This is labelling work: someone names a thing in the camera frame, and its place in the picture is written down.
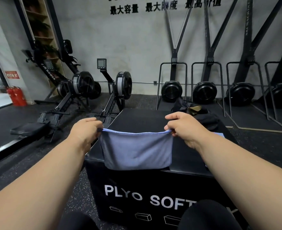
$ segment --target black pants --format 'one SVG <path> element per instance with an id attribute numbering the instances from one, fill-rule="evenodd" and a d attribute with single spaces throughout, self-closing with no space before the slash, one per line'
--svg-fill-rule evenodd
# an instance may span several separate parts
<path id="1" fill-rule="evenodd" d="M 242 230 L 233 215 L 221 204 L 201 200 L 189 207 L 177 228 L 178 230 Z M 98 230 L 91 219 L 79 212 L 71 212 L 60 221 L 58 230 Z"/>

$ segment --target person's left arm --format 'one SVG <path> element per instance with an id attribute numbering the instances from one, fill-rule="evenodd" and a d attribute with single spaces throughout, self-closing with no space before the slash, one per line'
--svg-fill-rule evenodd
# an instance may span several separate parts
<path id="1" fill-rule="evenodd" d="M 70 135 L 0 191 L 0 230 L 55 229 L 102 122 L 77 122 Z"/>

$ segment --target fire extinguisher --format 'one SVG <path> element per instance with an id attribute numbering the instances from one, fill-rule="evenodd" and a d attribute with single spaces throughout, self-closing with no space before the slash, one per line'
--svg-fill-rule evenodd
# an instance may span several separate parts
<path id="1" fill-rule="evenodd" d="M 17 100 L 15 93 L 14 93 L 14 88 L 13 87 L 7 87 L 7 93 L 9 94 L 12 103 L 14 106 L 20 106 L 19 101 Z"/>
<path id="2" fill-rule="evenodd" d="M 23 91 L 19 87 L 14 87 L 13 88 L 15 97 L 17 101 L 19 102 L 19 106 L 27 106 Z"/>

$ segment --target person's right arm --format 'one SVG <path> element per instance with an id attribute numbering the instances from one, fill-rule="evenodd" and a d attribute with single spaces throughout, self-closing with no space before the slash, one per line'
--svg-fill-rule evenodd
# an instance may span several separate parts
<path id="1" fill-rule="evenodd" d="M 282 229 L 282 169 L 208 131 L 191 115 L 165 117 L 165 130 L 196 149 L 253 229 Z"/>

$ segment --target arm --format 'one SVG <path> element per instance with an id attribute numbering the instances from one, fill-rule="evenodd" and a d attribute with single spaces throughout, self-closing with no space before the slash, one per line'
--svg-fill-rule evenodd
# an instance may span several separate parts
<path id="1" fill-rule="evenodd" d="M 97 128 L 103 125 L 96 118 L 78 121 L 67 139 L 0 191 L 0 230 L 57 227 Z"/>
<path id="2" fill-rule="evenodd" d="M 205 129 L 192 116 L 165 117 L 165 130 L 196 149 L 253 229 L 282 229 L 282 169 Z"/>

